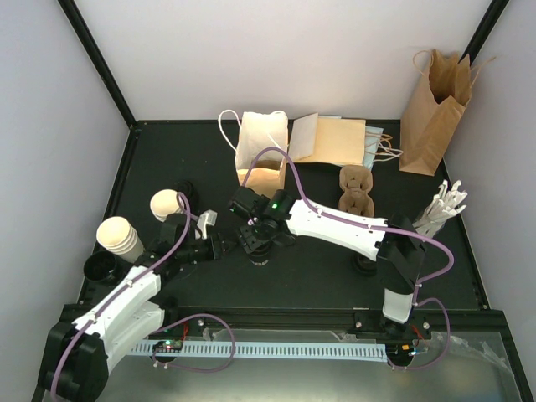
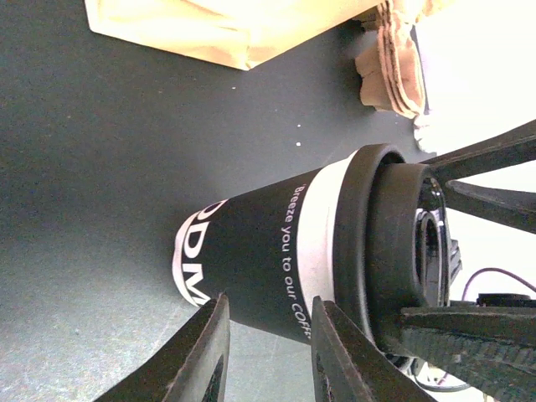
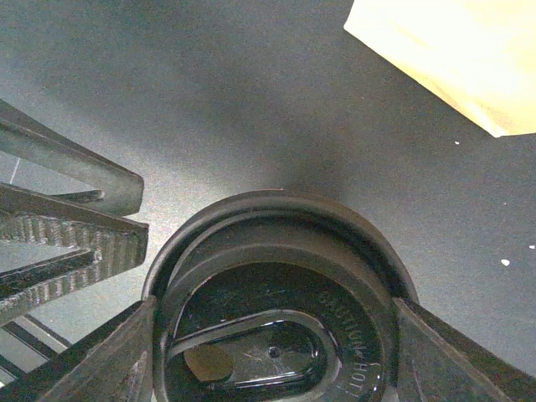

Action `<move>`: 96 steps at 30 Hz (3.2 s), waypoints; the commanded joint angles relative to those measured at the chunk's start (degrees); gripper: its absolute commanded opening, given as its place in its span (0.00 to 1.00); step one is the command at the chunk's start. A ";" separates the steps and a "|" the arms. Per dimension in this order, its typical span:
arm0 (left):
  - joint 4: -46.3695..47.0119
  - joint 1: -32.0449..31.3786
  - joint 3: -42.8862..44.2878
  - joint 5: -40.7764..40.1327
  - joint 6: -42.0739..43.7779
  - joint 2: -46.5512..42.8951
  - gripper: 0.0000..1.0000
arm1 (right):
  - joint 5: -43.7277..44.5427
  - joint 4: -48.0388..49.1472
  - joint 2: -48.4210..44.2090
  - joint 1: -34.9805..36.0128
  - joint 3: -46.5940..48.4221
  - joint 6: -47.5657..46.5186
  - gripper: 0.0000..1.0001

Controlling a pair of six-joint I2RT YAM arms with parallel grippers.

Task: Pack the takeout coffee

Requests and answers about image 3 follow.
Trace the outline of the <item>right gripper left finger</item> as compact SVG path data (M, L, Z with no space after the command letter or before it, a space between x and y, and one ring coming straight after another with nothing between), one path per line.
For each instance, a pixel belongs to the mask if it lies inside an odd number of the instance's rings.
M1 388L2 401L150 401L157 298L137 301Z

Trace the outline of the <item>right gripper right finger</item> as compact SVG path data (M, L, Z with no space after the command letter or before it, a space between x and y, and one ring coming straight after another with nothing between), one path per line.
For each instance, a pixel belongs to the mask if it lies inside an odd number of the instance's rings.
M395 298L401 401L534 401L535 377L409 299Z

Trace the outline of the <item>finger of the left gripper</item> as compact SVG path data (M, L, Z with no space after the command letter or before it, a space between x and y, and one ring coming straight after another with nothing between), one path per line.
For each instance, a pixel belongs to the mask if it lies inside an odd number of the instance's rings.
M141 176L61 136L4 100L1 150L95 188L86 195L64 194L63 199L117 216L135 214L141 207Z
M100 190L45 195L1 186L1 240L64 249L63 255L1 274L1 323L141 265L147 224L113 216Z

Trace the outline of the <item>black plastic cup lid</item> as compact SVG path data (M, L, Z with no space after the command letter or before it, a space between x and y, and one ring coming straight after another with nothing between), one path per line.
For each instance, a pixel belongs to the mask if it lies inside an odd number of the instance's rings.
M329 199L225 198L158 252L159 401L380 401L398 383L394 300L415 286L385 237Z

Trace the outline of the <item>orange paper bag white handles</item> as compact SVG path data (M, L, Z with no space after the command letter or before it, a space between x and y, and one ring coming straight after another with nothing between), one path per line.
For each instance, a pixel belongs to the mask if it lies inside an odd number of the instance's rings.
M493 137L534 133L533 1L356 1L343 27Z

